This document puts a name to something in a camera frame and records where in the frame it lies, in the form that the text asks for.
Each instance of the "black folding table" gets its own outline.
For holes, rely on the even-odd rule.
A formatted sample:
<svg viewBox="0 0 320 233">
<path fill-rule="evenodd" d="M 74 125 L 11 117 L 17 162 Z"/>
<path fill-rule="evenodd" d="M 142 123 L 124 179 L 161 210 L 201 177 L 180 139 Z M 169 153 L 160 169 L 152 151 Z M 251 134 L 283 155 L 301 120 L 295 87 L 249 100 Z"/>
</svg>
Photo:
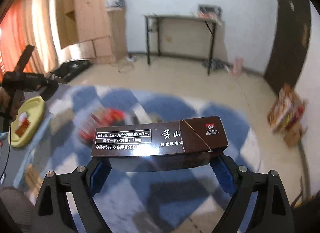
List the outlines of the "black folding table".
<svg viewBox="0 0 320 233">
<path fill-rule="evenodd" d="M 196 16 L 188 16 L 188 15 L 145 15 L 146 19 L 146 36 L 147 36 L 147 60 L 148 65 L 150 65 L 150 45 L 149 45 L 149 32 L 152 30 L 149 29 L 149 19 L 155 19 L 156 20 L 156 32 L 158 37 L 158 56 L 162 56 L 161 50 L 160 50 L 160 23 L 162 19 L 183 19 L 183 20 L 195 20 L 195 21 L 202 21 L 204 22 L 208 30 L 211 33 L 211 43 L 210 43 L 210 53 L 209 53 L 209 59 L 208 59 L 208 75 L 210 75 L 210 69 L 212 65 L 212 58 L 213 58 L 213 47 L 214 47 L 214 37 L 215 37 L 215 31 L 216 31 L 216 24 L 220 21 L 218 19 L 208 19 L 208 18 L 201 18 Z"/>
</svg>

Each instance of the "tiled floor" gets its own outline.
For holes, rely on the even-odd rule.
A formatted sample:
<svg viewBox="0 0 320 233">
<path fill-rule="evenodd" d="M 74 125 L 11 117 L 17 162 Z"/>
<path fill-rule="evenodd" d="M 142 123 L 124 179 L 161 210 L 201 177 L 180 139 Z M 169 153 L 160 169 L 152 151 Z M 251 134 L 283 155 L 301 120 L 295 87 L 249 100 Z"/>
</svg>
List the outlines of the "tiled floor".
<svg viewBox="0 0 320 233">
<path fill-rule="evenodd" d="M 135 68 L 119 73 L 111 65 L 94 65 L 70 85 L 104 85 L 150 90 L 206 99 L 232 107 L 246 114 L 257 134 L 266 171 L 277 170 L 289 201 L 300 193 L 301 157 L 297 147 L 288 148 L 282 137 L 269 130 L 266 114 L 276 96 L 261 77 L 243 73 L 234 77 L 225 71 L 207 76 L 199 61 L 138 57 Z"/>
</svg>

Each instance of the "dark brown door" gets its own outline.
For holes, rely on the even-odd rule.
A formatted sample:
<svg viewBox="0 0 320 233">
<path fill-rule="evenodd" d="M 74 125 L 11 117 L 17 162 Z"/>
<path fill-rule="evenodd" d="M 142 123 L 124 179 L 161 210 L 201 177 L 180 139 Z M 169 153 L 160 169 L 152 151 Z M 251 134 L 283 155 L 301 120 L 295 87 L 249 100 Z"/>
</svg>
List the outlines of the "dark brown door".
<svg viewBox="0 0 320 233">
<path fill-rule="evenodd" d="M 295 86 L 305 61 L 310 36 L 309 0 L 278 0 L 278 23 L 264 78 L 275 93 L 284 83 Z"/>
</svg>

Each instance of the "pink object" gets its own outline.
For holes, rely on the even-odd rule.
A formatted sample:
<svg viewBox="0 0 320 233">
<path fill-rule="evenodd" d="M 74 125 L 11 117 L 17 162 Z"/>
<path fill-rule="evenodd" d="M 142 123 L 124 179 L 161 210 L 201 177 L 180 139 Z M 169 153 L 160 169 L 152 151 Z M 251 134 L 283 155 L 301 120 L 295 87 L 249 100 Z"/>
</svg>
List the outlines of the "pink object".
<svg viewBox="0 0 320 233">
<path fill-rule="evenodd" d="M 232 69 L 233 75 L 240 75 L 242 73 L 243 62 L 244 59 L 242 57 L 236 56 Z"/>
</svg>

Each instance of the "white wall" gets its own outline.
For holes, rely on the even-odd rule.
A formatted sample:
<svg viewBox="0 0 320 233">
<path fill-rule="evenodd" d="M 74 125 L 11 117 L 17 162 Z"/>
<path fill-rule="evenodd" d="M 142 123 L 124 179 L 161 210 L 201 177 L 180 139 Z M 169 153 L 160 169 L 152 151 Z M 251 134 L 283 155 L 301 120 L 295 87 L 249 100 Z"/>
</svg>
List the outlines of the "white wall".
<svg viewBox="0 0 320 233">
<path fill-rule="evenodd" d="M 263 73 L 273 46 L 277 0 L 126 0 L 128 50 L 146 51 L 144 14 L 190 15 L 199 3 L 223 10 L 224 27 L 218 29 L 214 57 L 233 62 L 242 56 L 246 67 Z M 163 30 L 163 51 L 208 56 L 210 33 L 204 24 L 167 20 Z"/>
<path fill-rule="evenodd" d="M 309 100 L 307 111 L 301 121 L 308 126 L 302 139 L 306 153 L 311 194 L 320 190 L 320 16 L 310 2 L 311 33 L 306 60 L 296 85 L 296 91 L 302 98 Z"/>
</svg>

